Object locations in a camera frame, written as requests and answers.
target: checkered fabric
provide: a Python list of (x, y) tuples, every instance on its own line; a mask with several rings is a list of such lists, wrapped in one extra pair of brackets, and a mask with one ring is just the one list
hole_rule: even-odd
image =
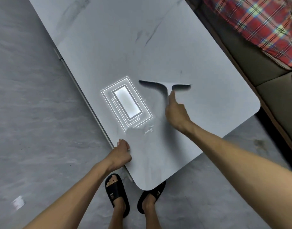
[(244, 38), (292, 68), (292, 0), (203, 0)]

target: person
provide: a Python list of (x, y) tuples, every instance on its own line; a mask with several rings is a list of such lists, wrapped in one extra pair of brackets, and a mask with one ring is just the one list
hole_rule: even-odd
[[(217, 166), (243, 199), (276, 229), (292, 229), (292, 172), (256, 154), (211, 134), (190, 120), (183, 104), (178, 104), (175, 92), (169, 96), (165, 115), (167, 121), (192, 140)], [(72, 188), (32, 220), (25, 229), (77, 228), (90, 201), (109, 173), (131, 161), (129, 145), (119, 140), (108, 156)], [(110, 175), (105, 183), (114, 206), (109, 229), (122, 228), (123, 217), (129, 213), (129, 203), (119, 176)], [(146, 228), (158, 229), (160, 223), (155, 202), (165, 184), (144, 192), (139, 211), (145, 213)]]

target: black slide sandal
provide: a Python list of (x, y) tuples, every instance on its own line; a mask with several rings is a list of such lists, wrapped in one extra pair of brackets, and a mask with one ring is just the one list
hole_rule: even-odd
[[(113, 175), (115, 175), (117, 177), (117, 181), (114, 182), (113, 184), (109, 185), (108, 187), (106, 187), (108, 182), (109, 182), (109, 180), (111, 179), (111, 177)], [(129, 201), (128, 201), (128, 198), (127, 198), (127, 195), (126, 195), (126, 191), (125, 191), (123, 182), (121, 181), (121, 177), (116, 173), (111, 174), (106, 179), (105, 188), (106, 188), (106, 192), (107, 192), (107, 194), (109, 196), (109, 199), (110, 199), (110, 201), (112, 203), (113, 208), (114, 208), (113, 201), (115, 199), (119, 198), (119, 197), (123, 197), (124, 202), (126, 204), (126, 209), (125, 209), (125, 212), (124, 212), (124, 215), (123, 215), (123, 218), (125, 218), (129, 214), (130, 205), (129, 205)]]
[(141, 214), (145, 214), (143, 208), (142, 208), (142, 203), (144, 201), (144, 199), (147, 197), (148, 194), (152, 194), (156, 201), (159, 199), (159, 197), (161, 196), (164, 188), (166, 185), (166, 181), (163, 181), (160, 185), (158, 185), (156, 188), (154, 188), (153, 190), (150, 191), (144, 191), (137, 203), (137, 209)]

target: person's left hand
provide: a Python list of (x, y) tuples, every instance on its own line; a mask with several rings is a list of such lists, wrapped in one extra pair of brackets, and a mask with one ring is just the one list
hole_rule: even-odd
[(125, 140), (119, 139), (117, 142), (117, 147), (108, 154), (105, 160), (109, 164), (109, 171), (113, 172), (121, 167), (123, 167), (126, 163), (131, 161), (132, 157), (128, 150), (130, 146)]

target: gray tile floor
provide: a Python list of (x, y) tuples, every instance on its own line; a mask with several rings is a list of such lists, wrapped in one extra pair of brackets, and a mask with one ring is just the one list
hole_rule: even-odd
[[(288, 167), (256, 117), (225, 139)], [(29, 1), (0, 0), (0, 228), (22, 228), (109, 151)], [(144, 228), (142, 191), (118, 173), (130, 196), (125, 228)], [(156, 205), (163, 228), (269, 228), (204, 154), (167, 180)], [(107, 228), (112, 210), (102, 185), (79, 228)]]

